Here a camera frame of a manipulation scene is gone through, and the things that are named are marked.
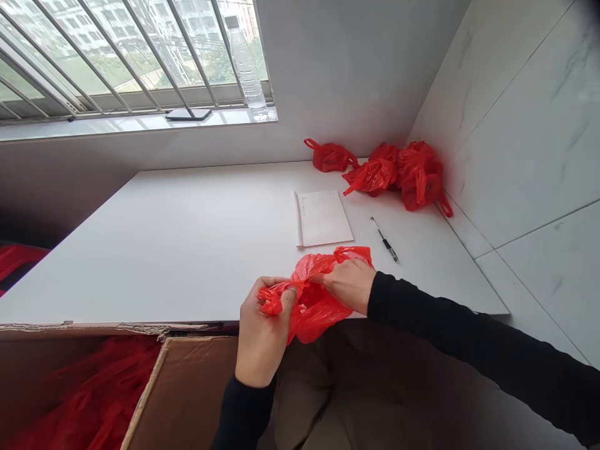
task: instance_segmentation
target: white table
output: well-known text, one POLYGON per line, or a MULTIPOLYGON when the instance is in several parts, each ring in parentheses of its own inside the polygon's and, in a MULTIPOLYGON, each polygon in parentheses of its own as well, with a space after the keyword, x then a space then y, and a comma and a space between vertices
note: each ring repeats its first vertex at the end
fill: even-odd
MULTIPOLYGON (((239 319, 255 279, 289 276, 296 249, 291 191, 348 184, 310 162, 141 172, 0 301, 0 323, 151 323, 239 319)), ((489 314, 508 311, 439 211, 398 195, 342 197, 354 242, 375 267, 489 314), (400 261, 394 263, 374 216, 400 261)))

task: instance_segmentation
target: black sleeve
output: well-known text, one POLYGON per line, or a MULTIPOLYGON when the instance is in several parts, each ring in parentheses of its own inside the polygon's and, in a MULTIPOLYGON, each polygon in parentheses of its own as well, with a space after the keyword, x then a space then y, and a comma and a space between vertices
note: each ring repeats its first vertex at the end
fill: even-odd
POLYGON ((255 450, 271 418, 275 378, 263 389, 248 387, 231 377, 221 404, 219 428, 211 450, 255 450))
POLYGON ((367 316, 464 361, 584 446, 600 443, 600 372, 466 306, 377 272, 367 316))

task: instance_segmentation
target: plastic water bottle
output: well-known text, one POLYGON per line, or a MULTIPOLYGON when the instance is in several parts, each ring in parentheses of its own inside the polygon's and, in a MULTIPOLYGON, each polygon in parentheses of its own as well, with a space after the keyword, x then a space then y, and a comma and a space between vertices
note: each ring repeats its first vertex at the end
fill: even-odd
POLYGON ((250 46, 239 29, 236 16, 225 17, 225 24, 229 30, 229 44, 235 64, 234 70, 237 72, 248 108, 250 108, 254 120, 266 120, 268 116, 267 102, 264 100, 261 80, 258 76, 258 70, 256 70, 256 62, 250 51, 250 46))

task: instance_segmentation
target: notepad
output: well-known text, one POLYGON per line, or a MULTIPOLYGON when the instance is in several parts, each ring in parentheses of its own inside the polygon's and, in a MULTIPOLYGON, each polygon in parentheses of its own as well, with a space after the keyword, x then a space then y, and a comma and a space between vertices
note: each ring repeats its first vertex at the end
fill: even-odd
POLYGON ((337 191, 293 192, 298 215, 297 247, 353 241, 337 191))

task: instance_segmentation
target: bottle cap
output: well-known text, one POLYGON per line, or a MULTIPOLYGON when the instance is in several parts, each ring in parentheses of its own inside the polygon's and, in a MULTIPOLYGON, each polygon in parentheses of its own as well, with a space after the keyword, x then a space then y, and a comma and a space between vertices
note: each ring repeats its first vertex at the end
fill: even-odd
POLYGON ((239 28, 238 17, 237 16, 225 17, 225 25, 227 25, 227 29, 239 28))

